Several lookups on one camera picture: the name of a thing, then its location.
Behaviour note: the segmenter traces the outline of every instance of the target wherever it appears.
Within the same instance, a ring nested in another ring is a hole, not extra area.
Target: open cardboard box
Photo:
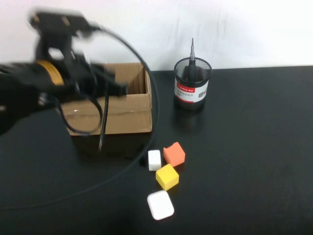
[[[128,83],[128,95],[110,96],[106,134],[144,133],[152,131],[152,93],[147,71],[141,63],[106,64],[115,71],[115,81]],[[105,98],[98,99],[101,107]],[[92,130],[100,118],[89,101],[74,101],[62,105],[69,124],[76,129]],[[94,134],[99,135],[101,128]]]

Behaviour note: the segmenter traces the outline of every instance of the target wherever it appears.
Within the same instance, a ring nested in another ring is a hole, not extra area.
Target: cube
[[[161,153],[160,150],[148,151],[148,165],[149,171],[156,171],[161,169]]]
[[[161,185],[162,189],[169,190],[179,182],[179,175],[171,164],[167,164],[160,170],[156,171],[156,181]]]
[[[185,152],[178,142],[168,148],[164,148],[163,155],[166,162],[173,167],[185,162]]]
[[[147,201],[155,220],[164,219],[174,214],[174,207],[167,191],[161,190],[151,193]]]

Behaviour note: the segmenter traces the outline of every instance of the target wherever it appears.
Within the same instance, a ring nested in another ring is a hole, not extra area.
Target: yellow block
[[[171,187],[178,184],[179,175],[171,164],[167,164],[156,171],[156,181],[158,181],[162,189],[169,190]]]

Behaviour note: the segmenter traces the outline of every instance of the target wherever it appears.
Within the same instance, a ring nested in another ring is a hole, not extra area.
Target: white rounded block
[[[148,151],[149,170],[159,170],[162,167],[160,150]]]
[[[161,220],[174,214],[174,207],[167,191],[151,193],[148,198],[151,215],[155,220]]]

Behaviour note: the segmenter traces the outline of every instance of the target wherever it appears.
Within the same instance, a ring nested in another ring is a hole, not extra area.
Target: pen holder
[[[203,59],[195,58],[195,65],[190,58],[179,60],[175,67],[175,103],[186,110],[203,107],[212,67]]]

